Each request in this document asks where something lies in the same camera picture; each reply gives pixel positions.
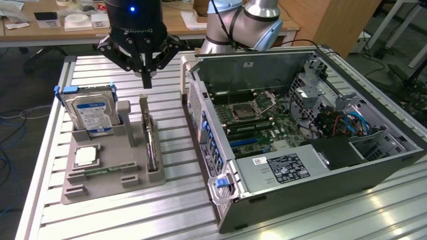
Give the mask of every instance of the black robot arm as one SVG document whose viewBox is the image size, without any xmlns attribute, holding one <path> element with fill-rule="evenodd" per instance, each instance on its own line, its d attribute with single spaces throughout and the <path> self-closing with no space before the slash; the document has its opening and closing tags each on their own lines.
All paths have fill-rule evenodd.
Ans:
<svg viewBox="0 0 427 240">
<path fill-rule="evenodd" d="M 142 87 L 150 89 L 157 69 L 181 48 L 162 23 L 161 0 L 105 0 L 105 7 L 110 28 L 97 50 L 119 68 L 133 71 Z"/>
</svg>

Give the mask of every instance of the cable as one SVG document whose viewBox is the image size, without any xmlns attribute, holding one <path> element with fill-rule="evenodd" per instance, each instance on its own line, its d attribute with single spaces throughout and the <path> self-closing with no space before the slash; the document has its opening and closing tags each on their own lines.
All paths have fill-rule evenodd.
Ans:
<svg viewBox="0 0 427 240">
<path fill-rule="evenodd" d="M 180 1 L 182 1 L 182 0 L 168 0 L 168 1 L 161 0 L 161 6 L 164 6 L 166 8 L 170 8 L 170 9 L 182 10 L 182 11 L 192 11 L 193 8 L 180 8 L 180 7 L 169 5 L 169 3 L 176 3 L 176 2 L 180 2 Z"/>
<path fill-rule="evenodd" d="M 412 10 L 414 9 L 414 7 L 417 6 L 418 4 L 416 3 L 414 5 L 413 5 L 413 7 L 406 11 L 406 13 L 405 13 L 405 15 L 404 15 L 404 17 L 402 17 L 402 21 L 400 22 L 400 24 L 397 25 L 397 26 L 394 26 L 394 28 L 390 30 L 390 32 L 389 32 L 389 34 L 388 34 L 388 36 L 386 36 L 386 38 L 385 38 L 385 40 L 384 40 L 384 49 L 385 50 L 389 50 L 389 48 L 385 48 L 385 44 L 386 44 L 386 41 L 388 41 L 388 39 L 390 38 L 390 36 L 392 36 L 392 34 L 393 34 L 393 32 L 396 31 L 396 29 L 401 26 L 401 24 L 404 23 L 404 21 L 405 21 L 405 19 L 406 19 L 406 17 L 408 17 L 408 15 L 409 15 L 409 13 L 412 12 Z"/>
<path fill-rule="evenodd" d="M 310 128 L 308 128 L 308 127 L 305 127 L 305 126 L 302 126 L 300 124 L 297 124 L 296 126 L 297 126 L 298 129 L 305 129 L 309 132 L 314 133 L 316 136 L 318 136 L 318 132 L 316 130 L 312 130 Z"/>
<path fill-rule="evenodd" d="M 14 115 L 14 116 L 2 116 L 1 113 L 0 114 L 0 119 L 15 119 L 15 118 L 21 118 L 23 119 L 23 113 L 29 113 L 30 111 L 33 110 L 37 110 L 37 109 L 42 109 L 42 108 L 50 108 L 51 105 L 39 105 L 39 106 L 35 106 L 35 107 L 31 107 L 29 109 L 25 109 L 25 110 L 21 110 L 19 114 L 18 115 Z M 47 117 L 50 114 L 46 114 L 46 115 L 42 115 L 42 116 L 34 116 L 34 117 L 26 117 L 27 120 L 33 120 L 33 119 L 41 119 L 41 118 L 45 118 Z"/>
<path fill-rule="evenodd" d="M 366 77 L 369 74 L 377 72 L 377 71 L 381 71 L 385 69 L 385 65 L 380 62 L 380 61 L 376 61 L 374 59 L 370 58 L 370 49 L 369 49 L 369 45 L 368 45 L 368 41 L 366 41 L 366 36 L 364 35 L 364 32 L 365 30 L 362 29 L 362 40 L 364 40 L 364 46 L 362 46 L 362 53 L 361 53 L 361 57 L 377 64 L 380 64 L 380 68 L 369 71 L 368 73 L 365 73 L 362 76 Z"/>
<path fill-rule="evenodd" d="M 225 35 L 226 35 L 226 38 L 228 38 L 229 43 L 230 43 L 230 47 L 234 49 L 236 48 L 236 43 L 234 43 L 234 40 L 232 39 L 232 37 L 230 37 L 230 35 L 229 35 L 228 31 L 226 31 L 225 24 L 224 24 L 221 15 L 220 15 L 220 11 L 218 11 L 218 9 L 216 7 L 216 4 L 214 4 L 214 0 L 210 0 L 210 2 L 212 2 L 213 9 L 214 9 L 214 14 L 216 14 L 218 22 L 220 22 L 220 27 L 221 27 Z"/>
<path fill-rule="evenodd" d="M 336 51 L 329 51 L 325 53 L 325 55 L 328 55 L 328 54 L 336 54 L 337 56 L 341 56 Z"/>
<path fill-rule="evenodd" d="M 9 48 L 5 49 L 3 53 L 0 53 L 0 58 L 7 53 Z"/>
<path fill-rule="evenodd" d="M 6 112 L 17 112 L 17 111 L 21 111 L 21 110 L 3 111 L 2 114 L 6 113 Z M 21 124 L 19 124 L 19 125 L 23 126 L 23 125 L 25 125 L 25 122 L 26 122 L 26 113 L 23 112 L 23 120 L 21 121 Z M 21 129 L 21 127 L 18 127 L 18 128 L 5 137 L 5 139 L 2 139 L 2 140 L 0 141 L 0 145 L 18 132 L 19 129 Z"/>
<path fill-rule="evenodd" d="M 0 158 L 0 160 L 2 161 L 2 166 L 0 167 L 0 171 L 1 171 L 7 166 L 7 162 L 2 160 L 2 158 Z"/>
<path fill-rule="evenodd" d="M 273 45 L 272 48 L 280 47 L 281 45 L 288 44 L 288 43 L 301 42 L 301 41 L 312 43 L 312 45 L 314 45 L 314 47 L 320 50 L 318 45 L 313 41 L 310 41 L 308 39 L 296 39 L 296 40 L 285 41 L 285 42 L 282 42 L 282 43 L 280 43 L 277 45 Z"/>
<path fill-rule="evenodd" d="M 7 155 L 5 153 L 5 151 L 0 148 L 0 152 L 2 153 L 3 157 L 1 157 L 1 161 L 6 164 L 7 168 L 6 168 L 6 174 L 5 174 L 5 177 L 2 179 L 2 181 L 0 182 L 0 187 L 2 186 L 2 184 L 6 183 L 9 177 L 10 177 L 10 172 L 11 172 L 11 168 L 10 168 L 10 164 L 9 164 L 9 161 L 7 161 Z"/>
<path fill-rule="evenodd" d="M 26 129 L 25 129 L 25 126 L 21 125 L 21 124 L 7 123 L 7 122 L 3 122 L 3 121 L 0 121 L 0 124 L 5 124 L 5 125 L 9 125 L 9 126 L 17 126 L 18 127 L 17 129 L 21 129 L 19 136 L 7 145 L 1 146 L 1 149 L 6 149 L 7 147 L 10 147 L 13 144 L 15 144 L 22 139 L 22 137 L 25 135 L 25 132 L 26 132 Z"/>
<path fill-rule="evenodd" d="M 334 118 L 334 124 L 333 124 L 333 130 L 332 130 L 332 136 L 334 136 L 334 131 L 336 131 L 336 126 L 338 124 L 338 119 L 341 118 L 341 115 L 337 115 L 337 117 Z"/>
<path fill-rule="evenodd" d="M 350 115 L 350 116 L 354 116 L 356 118 L 360 119 L 361 124 L 362 124 L 364 129 L 365 129 L 365 135 L 368 135 L 368 133 L 369 133 L 368 125 L 366 125 L 366 121 L 365 121 L 365 119 L 362 118 L 362 116 L 361 116 L 357 112 L 354 112 L 354 111 L 349 112 L 349 115 Z"/>
<path fill-rule="evenodd" d="M 7 213 L 15 213 L 15 212 L 21 212 L 23 209 L 22 208 L 9 208 L 6 210 Z"/>
<path fill-rule="evenodd" d="M 11 209 L 15 206 L 15 204 L 18 203 L 18 201 L 21 199 L 21 183 L 19 183 L 19 178 L 18 178 L 18 174 L 15 172 L 15 168 L 14 168 L 13 163 L 9 161 L 9 159 L 6 157 L 3 157 L 3 158 L 0 157 L 0 159 L 2 159 L 7 163 L 11 175 L 13 175 L 15 183 L 17 183 L 17 198 L 14 199 L 13 203 L 10 204 L 10 206 L 0 212 L 0 217 L 1 217 L 2 214 L 5 214 L 7 212 L 7 210 Z"/>
</svg>

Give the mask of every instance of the blue network cable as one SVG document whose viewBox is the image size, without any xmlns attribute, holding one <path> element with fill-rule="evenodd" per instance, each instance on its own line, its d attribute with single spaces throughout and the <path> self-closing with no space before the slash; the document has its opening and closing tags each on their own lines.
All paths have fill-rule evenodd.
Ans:
<svg viewBox="0 0 427 240">
<path fill-rule="evenodd" d="M 0 152 L 2 152 L 2 155 L 3 155 L 3 157 L 0 157 L 0 161 L 2 161 L 3 167 L 6 165 L 9 166 L 9 171 L 11 172 L 11 175 L 13 175 L 15 183 L 17 183 L 17 198 L 14 199 L 11 205 L 6 209 L 3 209 L 2 212 L 0 212 L 0 217 L 1 217 L 2 214 L 5 214 L 7 212 L 7 210 L 11 209 L 15 206 L 15 204 L 18 203 L 18 201 L 21 199 L 21 183 L 19 183 L 18 174 L 17 174 L 17 171 L 15 171 L 13 163 L 9 161 L 7 156 L 3 153 L 3 149 L 10 147 L 13 144 L 15 144 L 22 139 L 22 137 L 25 135 L 25 132 L 26 132 L 26 129 L 25 129 L 25 126 L 21 125 L 21 124 L 7 123 L 7 122 L 3 122 L 1 120 L 0 120 L 0 124 L 9 125 L 9 126 L 17 126 L 21 129 L 19 136 L 9 144 L 6 144 L 5 146 L 0 147 Z"/>
<path fill-rule="evenodd" d="M 362 127 L 364 127 L 364 129 L 365 129 L 365 135 L 369 135 L 368 124 L 366 124 L 366 121 L 365 121 L 365 119 L 362 118 L 362 116 L 361 116 L 357 112 L 354 112 L 354 111 L 352 111 L 352 112 L 349 113 L 349 115 L 352 115 L 352 116 L 354 116 L 356 118 L 360 119 L 361 124 L 362 124 Z"/>
<path fill-rule="evenodd" d="M 18 203 L 19 199 L 21 199 L 21 184 L 19 184 L 19 178 L 18 178 L 18 174 L 15 172 L 15 168 L 13 163 L 9 161 L 7 158 L 0 157 L 0 160 L 2 160 L 10 167 L 10 171 L 11 171 L 11 175 L 14 177 L 15 183 L 17 183 L 17 198 L 14 199 L 11 205 L 2 210 L 2 212 L 0 212 L 0 217 L 2 216 L 2 214 L 5 214 L 7 212 L 9 209 L 14 208 L 15 204 Z"/>
<path fill-rule="evenodd" d="M 7 147 L 10 147 L 13 144 L 15 144 L 22 139 L 22 137 L 25 135 L 25 132 L 26 132 L 26 129 L 25 129 L 25 126 L 21 125 L 21 124 L 7 123 L 7 122 L 3 122 L 1 120 L 0 120 L 0 124 L 9 125 L 9 126 L 17 126 L 18 128 L 21 128 L 19 136 L 7 145 L 0 147 L 3 150 Z"/>
</svg>

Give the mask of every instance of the wooden desk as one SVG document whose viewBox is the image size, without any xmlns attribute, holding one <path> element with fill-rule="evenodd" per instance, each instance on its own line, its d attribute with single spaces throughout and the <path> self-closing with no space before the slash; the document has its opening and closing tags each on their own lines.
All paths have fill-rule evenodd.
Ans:
<svg viewBox="0 0 427 240">
<path fill-rule="evenodd" d="M 3 35 L 0 35 L 0 47 L 27 47 L 27 46 L 54 46 L 54 45 L 74 45 L 74 44 L 94 44 L 99 38 L 107 34 L 107 28 L 83 30 L 83 31 L 63 31 L 63 27 L 38 28 L 34 18 L 34 12 L 54 12 L 65 7 L 55 5 L 51 0 L 39 0 L 38 2 L 25 2 L 22 12 L 33 20 L 27 27 L 18 29 L 3 29 Z M 188 30 L 181 18 L 181 9 L 192 11 L 189 3 L 173 2 L 166 3 L 162 7 L 162 21 L 169 34 L 177 35 L 180 39 L 202 39 L 205 30 Z M 300 26 L 290 20 L 286 12 L 281 9 L 282 28 L 281 36 L 285 36 L 282 41 L 293 39 Z M 63 26 L 63 17 L 59 18 L 61 26 Z M 2 19 L 3 24 L 9 24 L 6 18 Z"/>
<path fill-rule="evenodd" d="M 278 4 L 301 27 L 294 39 L 308 39 L 317 45 L 328 45 L 344 58 L 380 0 L 278 0 Z M 305 41 L 293 44 L 308 45 L 310 43 Z"/>
</svg>

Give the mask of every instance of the aluminum extrusion table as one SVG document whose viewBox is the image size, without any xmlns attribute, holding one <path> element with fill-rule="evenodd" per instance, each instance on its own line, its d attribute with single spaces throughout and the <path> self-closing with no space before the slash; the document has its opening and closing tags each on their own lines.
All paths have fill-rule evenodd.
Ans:
<svg viewBox="0 0 427 240">
<path fill-rule="evenodd" d="M 119 100 L 131 104 L 130 121 L 139 117 L 138 94 L 148 95 L 157 120 L 165 185 L 59 204 L 71 122 L 53 101 L 15 239 L 418 239 L 427 237 L 427 161 L 396 172 L 374 188 L 332 200 L 228 234 L 217 233 L 212 204 L 180 102 L 180 56 L 142 89 L 141 80 L 102 56 L 81 56 L 63 63 L 58 85 L 93 86 L 110 81 Z M 405 124 L 427 140 L 425 129 L 373 90 L 373 85 L 336 55 L 332 59 L 374 95 Z M 328 72 L 342 92 L 352 89 Z"/>
</svg>

